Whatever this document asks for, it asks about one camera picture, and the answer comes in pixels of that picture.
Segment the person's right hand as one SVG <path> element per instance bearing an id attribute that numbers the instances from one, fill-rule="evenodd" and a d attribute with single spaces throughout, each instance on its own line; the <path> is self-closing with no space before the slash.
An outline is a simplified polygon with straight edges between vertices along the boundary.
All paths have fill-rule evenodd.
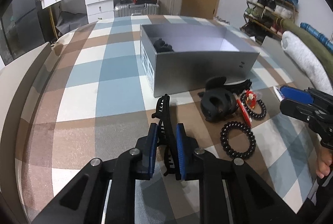
<path id="1" fill-rule="evenodd" d="M 321 147 L 317 157 L 317 170 L 316 174 L 320 179 L 330 174 L 330 165 L 332 165 L 332 151 Z"/>

